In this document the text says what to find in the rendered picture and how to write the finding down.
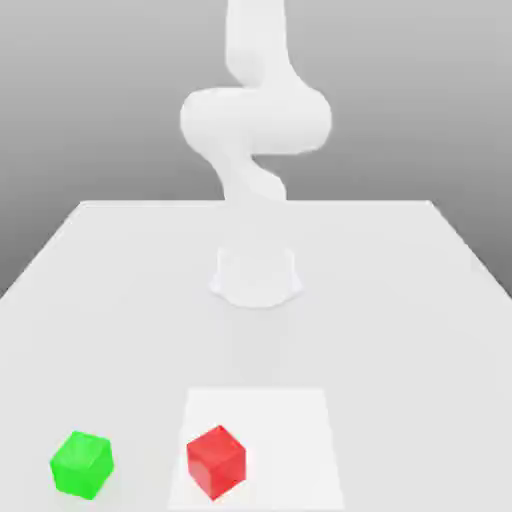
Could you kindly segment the small green cube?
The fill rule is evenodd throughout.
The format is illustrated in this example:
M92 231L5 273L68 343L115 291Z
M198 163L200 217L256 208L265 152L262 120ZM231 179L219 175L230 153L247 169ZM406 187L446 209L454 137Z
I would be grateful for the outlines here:
M51 458L50 469L58 491L93 500L114 470L111 441L73 431Z

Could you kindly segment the small red cube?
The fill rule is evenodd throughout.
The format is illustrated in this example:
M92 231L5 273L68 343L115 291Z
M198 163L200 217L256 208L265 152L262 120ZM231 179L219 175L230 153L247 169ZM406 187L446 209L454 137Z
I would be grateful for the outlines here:
M189 475L212 501L246 480L246 449L222 425L188 442L186 456Z

